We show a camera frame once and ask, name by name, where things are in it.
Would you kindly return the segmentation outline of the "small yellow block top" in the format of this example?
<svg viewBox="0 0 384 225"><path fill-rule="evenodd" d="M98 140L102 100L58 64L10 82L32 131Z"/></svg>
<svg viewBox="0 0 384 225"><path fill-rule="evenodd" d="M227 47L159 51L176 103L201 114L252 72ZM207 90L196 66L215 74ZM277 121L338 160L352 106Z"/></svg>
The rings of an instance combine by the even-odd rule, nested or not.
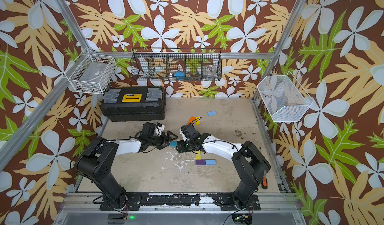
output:
<svg viewBox="0 0 384 225"><path fill-rule="evenodd" d="M201 117L196 117L196 122L195 122L195 124L196 125L200 125L200 120L201 120L202 118Z"/></svg>

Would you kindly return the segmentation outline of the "orange handled tool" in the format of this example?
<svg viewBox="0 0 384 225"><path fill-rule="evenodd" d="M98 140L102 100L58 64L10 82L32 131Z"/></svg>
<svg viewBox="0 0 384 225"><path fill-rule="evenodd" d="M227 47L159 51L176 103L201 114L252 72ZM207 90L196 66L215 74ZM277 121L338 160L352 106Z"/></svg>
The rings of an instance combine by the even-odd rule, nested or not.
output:
<svg viewBox="0 0 384 225"><path fill-rule="evenodd" d="M268 189L268 180L266 177L263 178L262 181L262 189L267 190Z"/></svg>

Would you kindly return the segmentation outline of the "blue object in basket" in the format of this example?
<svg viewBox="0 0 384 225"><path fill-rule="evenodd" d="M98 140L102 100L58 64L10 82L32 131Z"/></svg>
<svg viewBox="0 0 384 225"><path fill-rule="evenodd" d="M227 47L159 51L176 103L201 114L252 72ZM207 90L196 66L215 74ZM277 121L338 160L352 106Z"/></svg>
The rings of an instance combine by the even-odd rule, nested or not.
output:
<svg viewBox="0 0 384 225"><path fill-rule="evenodd" d="M176 73L174 74L174 77L175 77L177 80L182 81L182 80L185 79L185 74L184 74L183 72L176 72Z"/></svg>

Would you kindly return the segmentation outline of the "purple block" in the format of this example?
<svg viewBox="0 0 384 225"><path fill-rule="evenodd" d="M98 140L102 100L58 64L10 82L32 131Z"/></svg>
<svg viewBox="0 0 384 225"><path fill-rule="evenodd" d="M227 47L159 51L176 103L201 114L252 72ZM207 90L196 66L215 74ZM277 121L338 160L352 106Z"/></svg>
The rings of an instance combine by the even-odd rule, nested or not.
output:
<svg viewBox="0 0 384 225"><path fill-rule="evenodd" d="M205 166L206 160L195 160L196 166Z"/></svg>

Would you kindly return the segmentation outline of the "long yellow block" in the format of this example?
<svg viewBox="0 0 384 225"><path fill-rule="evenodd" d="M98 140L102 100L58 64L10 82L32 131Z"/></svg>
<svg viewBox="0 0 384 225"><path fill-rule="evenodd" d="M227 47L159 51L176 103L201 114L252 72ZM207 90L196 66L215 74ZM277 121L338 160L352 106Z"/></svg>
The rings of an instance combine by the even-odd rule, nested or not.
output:
<svg viewBox="0 0 384 225"><path fill-rule="evenodd" d="M202 159L200 151L195 152L195 154L196 154L196 160L201 160Z"/></svg>

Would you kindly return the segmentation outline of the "orange block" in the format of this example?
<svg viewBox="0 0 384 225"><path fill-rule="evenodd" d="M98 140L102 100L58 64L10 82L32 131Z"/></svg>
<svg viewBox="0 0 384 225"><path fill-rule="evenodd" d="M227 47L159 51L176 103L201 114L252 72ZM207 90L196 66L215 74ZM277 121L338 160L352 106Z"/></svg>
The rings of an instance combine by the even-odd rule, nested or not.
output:
<svg viewBox="0 0 384 225"><path fill-rule="evenodd" d="M188 122L188 124L191 124L191 123L193 123L195 119L196 119L195 117L191 117L191 118L189 119L189 122Z"/></svg>

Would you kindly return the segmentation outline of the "light blue block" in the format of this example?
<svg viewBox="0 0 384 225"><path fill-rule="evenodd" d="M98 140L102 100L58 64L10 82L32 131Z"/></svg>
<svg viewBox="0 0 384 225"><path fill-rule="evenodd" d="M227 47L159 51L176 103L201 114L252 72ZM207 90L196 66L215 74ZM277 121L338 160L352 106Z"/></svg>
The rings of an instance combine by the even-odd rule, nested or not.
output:
<svg viewBox="0 0 384 225"><path fill-rule="evenodd" d="M216 160L205 160L206 166L214 166L217 164Z"/></svg>
<svg viewBox="0 0 384 225"><path fill-rule="evenodd" d="M215 116L216 114L217 114L216 111L208 112L208 116L209 116L209 117Z"/></svg>

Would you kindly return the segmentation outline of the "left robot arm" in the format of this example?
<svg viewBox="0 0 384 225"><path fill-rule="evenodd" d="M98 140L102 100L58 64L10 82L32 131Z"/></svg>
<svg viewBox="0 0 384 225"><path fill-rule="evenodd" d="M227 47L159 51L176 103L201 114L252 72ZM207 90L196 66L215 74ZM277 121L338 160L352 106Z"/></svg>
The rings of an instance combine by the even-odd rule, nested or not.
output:
<svg viewBox="0 0 384 225"><path fill-rule="evenodd" d="M128 139L96 137L75 162L74 168L101 190L102 203L108 209L123 211L128 206L128 198L126 190L111 172L114 159L119 155L144 153L149 147L158 150L166 148L178 136L170 131L164 132L164 129L165 126L160 123L145 123L141 131Z"/></svg>

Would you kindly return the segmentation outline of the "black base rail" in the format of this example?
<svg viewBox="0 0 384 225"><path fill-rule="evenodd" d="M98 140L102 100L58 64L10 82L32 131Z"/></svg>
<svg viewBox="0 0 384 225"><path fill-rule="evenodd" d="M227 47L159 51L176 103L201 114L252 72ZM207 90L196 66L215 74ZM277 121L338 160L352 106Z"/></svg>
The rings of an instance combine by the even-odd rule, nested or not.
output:
<svg viewBox="0 0 384 225"><path fill-rule="evenodd" d="M121 207L113 207L106 197L99 202L101 211L139 211L145 206L150 207L197 207L216 206L222 211L237 211L232 193L208 193L208 194L149 194L149 193L127 193L125 202Z"/></svg>

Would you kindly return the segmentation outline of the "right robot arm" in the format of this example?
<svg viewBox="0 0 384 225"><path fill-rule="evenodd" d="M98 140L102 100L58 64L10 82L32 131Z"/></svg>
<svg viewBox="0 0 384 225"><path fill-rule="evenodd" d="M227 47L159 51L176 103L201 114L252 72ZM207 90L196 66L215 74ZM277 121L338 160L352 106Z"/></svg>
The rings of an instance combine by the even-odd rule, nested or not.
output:
<svg viewBox="0 0 384 225"><path fill-rule="evenodd" d="M201 151L233 162L240 183L232 193L228 206L243 209L271 169L261 151L250 141L231 143L209 133L200 134L192 124L182 126L180 133L183 139L177 143L178 153Z"/></svg>

